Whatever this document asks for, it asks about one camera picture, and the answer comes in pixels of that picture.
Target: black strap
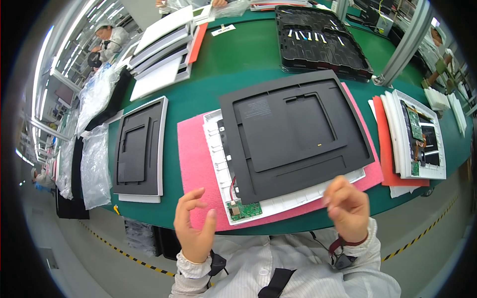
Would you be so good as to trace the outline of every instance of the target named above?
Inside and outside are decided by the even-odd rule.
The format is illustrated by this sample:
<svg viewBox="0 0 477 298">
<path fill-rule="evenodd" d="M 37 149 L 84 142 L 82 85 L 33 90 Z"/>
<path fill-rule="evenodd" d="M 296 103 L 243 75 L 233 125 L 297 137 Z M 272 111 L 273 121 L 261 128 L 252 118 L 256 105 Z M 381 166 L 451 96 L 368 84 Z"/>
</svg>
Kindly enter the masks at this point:
<svg viewBox="0 0 477 298">
<path fill-rule="evenodd" d="M 276 268 L 268 286 L 259 292 L 259 298 L 279 298 L 283 289 L 296 270 Z"/>
</svg>

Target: hand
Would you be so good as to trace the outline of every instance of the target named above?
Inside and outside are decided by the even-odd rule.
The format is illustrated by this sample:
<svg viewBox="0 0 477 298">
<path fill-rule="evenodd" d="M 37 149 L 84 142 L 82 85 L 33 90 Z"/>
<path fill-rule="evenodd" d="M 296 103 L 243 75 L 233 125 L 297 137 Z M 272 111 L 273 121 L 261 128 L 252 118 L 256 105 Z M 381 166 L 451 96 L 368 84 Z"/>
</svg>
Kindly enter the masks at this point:
<svg viewBox="0 0 477 298">
<path fill-rule="evenodd" d="M 225 1 L 225 0 L 214 0 L 212 2 L 213 7 L 222 7 L 222 6 L 226 6 L 226 5 L 227 5 L 227 1 Z"/>
<path fill-rule="evenodd" d="M 195 207 L 205 208 L 207 203 L 199 201 L 205 192 L 205 188 L 199 188 L 186 193 L 179 199 L 174 218 L 174 228 L 182 247 L 182 254 L 186 259 L 194 263 L 204 263 L 214 243 L 217 212 L 210 209 L 201 230 L 192 228 L 190 223 L 190 211 Z"/>
<path fill-rule="evenodd" d="M 165 7 L 166 0 L 156 0 L 156 7 Z"/>
<path fill-rule="evenodd" d="M 368 237 L 369 199 L 344 176 L 337 176 L 326 188 L 324 204 L 328 217 L 346 242 L 360 242 Z"/>
</svg>

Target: red foam sheet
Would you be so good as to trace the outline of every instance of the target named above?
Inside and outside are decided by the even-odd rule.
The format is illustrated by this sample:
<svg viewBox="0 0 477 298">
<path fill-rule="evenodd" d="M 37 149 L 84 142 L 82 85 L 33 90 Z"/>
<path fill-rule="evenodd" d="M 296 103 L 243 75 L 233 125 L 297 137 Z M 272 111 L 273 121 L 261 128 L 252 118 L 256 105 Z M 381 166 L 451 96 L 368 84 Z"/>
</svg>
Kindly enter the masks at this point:
<svg viewBox="0 0 477 298">
<path fill-rule="evenodd" d="M 386 112 L 379 96 L 373 97 L 373 103 L 378 123 L 379 153 L 384 177 L 381 184 L 385 186 L 429 186 L 429 179 L 401 179 L 400 175 L 394 173 L 393 150 Z"/>
<path fill-rule="evenodd" d="M 200 46 L 206 34 L 208 23 L 204 23 L 198 26 L 196 32 L 194 33 L 194 40 L 192 41 L 192 49 L 189 52 L 189 55 L 186 57 L 187 64 L 194 63 L 197 61 L 197 56 L 199 55 Z"/>
<path fill-rule="evenodd" d="M 369 189 L 383 181 L 383 173 L 379 164 L 378 156 L 374 148 L 373 141 L 368 131 L 368 127 L 364 122 L 363 116 L 354 101 L 348 87 L 344 84 L 343 87 L 348 93 L 353 106 L 355 107 L 358 117 L 363 124 L 364 131 L 371 145 L 373 151 L 374 162 L 364 168 L 366 177 L 355 182 L 354 185 L 361 191 Z M 314 210 L 323 208 L 321 199 L 315 200 L 308 204 L 301 205 L 291 210 L 281 212 L 272 216 L 257 219 L 241 225 L 231 226 L 228 224 L 225 208 L 222 203 L 220 191 L 215 177 L 212 159 L 208 150 L 206 138 L 204 135 L 204 119 L 203 114 L 193 118 L 184 120 L 177 124 L 177 142 L 179 148 L 179 162 L 181 168 L 182 185 L 184 193 L 189 192 L 199 187 L 205 187 L 206 192 L 202 196 L 202 201 L 207 203 L 207 208 L 196 208 L 190 212 L 190 221 L 195 228 L 201 228 L 204 224 L 207 211 L 209 209 L 217 210 L 217 231 L 226 231 L 239 229 L 250 226 L 259 226 L 267 223 L 276 222 L 279 220 L 299 216 Z"/>
</svg>

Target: green workbench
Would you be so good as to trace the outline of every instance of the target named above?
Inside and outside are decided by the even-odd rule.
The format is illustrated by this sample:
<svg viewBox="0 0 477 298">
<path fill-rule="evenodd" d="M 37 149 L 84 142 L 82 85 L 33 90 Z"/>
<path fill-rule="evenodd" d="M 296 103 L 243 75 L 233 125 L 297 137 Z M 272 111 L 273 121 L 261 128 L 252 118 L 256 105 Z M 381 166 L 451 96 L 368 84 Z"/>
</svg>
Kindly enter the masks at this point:
<svg viewBox="0 0 477 298">
<path fill-rule="evenodd" d="M 131 82 L 122 104 L 124 113 L 161 95 L 165 95 L 169 99 L 163 154 L 164 196 L 161 197 L 159 204 L 133 203 L 119 201 L 118 196 L 111 191 L 112 205 L 104 206 L 104 208 L 113 211 L 113 206 L 118 205 L 123 216 L 155 226 L 173 227 L 177 200 L 184 194 L 177 149 L 177 123 L 220 108 L 218 97 L 223 94 L 292 75 L 281 70 L 275 22 L 267 19 L 269 17 L 264 18 L 262 13 L 246 12 L 243 16 L 243 19 L 247 19 L 246 22 L 240 22 L 243 19 L 234 18 L 236 30 L 216 37 L 212 37 L 208 30 L 189 80 L 134 102 L 129 101 L 134 86 L 134 81 Z M 260 20 L 254 21 L 253 14 L 256 14 Z M 218 20 L 218 22 L 210 24 L 209 27 L 219 26 L 222 20 L 227 19 Z M 374 72 L 379 73 L 389 61 L 395 47 L 389 40 L 373 33 L 354 28 L 349 30 L 360 44 L 374 68 Z M 421 80 L 422 75 L 417 69 L 408 65 L 395 80 L 393 86 L 427 104 L 424 92 L 420 88 Z M 342 81 L 348 85 L 363 114 L 379 156 L 376 121 L 367 101 L 374 95 L 383 94 L 387 89 L 375 86 L 372 82 Z M 440 124 L 446 149 L 447 176 L 449 177 L 469 156 L 472 121 L 467 119 L 465 138 L 459 133 L 451 110 L 444 112 Z M 114 147 L 118 127 L 119 121 L 109 125 L 109 170 L 111 174 L 113 173 Z M 438 183 L 440 181 L 431 181 L 430 188 L 435 187 Z M 394 208 L 421 195 L 428 189 L 429 187 L 421 187 L 412 194 L 391 199 L 389 187 L 377 185 L 366 191 L 370 198 L 371 214 Z M 331 225 L 332 222 L 329 220 L 326 210 L 321 209 L 279 222 L 221 232 L 221 234 L 272 235 L 309 231 Z"/>
</svg>

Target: sleeve cuff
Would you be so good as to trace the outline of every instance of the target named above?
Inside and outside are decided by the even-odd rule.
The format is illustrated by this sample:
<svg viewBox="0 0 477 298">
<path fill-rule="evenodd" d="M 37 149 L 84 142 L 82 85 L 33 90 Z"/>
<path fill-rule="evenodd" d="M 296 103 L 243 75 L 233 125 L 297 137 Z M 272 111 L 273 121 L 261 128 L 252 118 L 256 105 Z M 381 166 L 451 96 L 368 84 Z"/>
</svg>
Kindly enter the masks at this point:
<svg viewBox="0 0 477 298">
<path fill-rule="evenodd" d="M 376 220 L 370 217 L 368 223 L 368 237 L 366 241 L 358 246 L 344 246 L 343 253 L 351 257 L 360 257 L 364 255 L 368 251 L 369 245 L 372 243 L 373 239 L 376 238 L 376 231 Z"/>
<path fill-rule="evenodd" d="M 202 264 L 193 263 L 186 259 L 182 254 L 182 250 L 177 254 L 177 269 L 185 278 L 199 279 L 206 276 L 210 272 L 212 258 L 207 257 Z"/>
</svg>

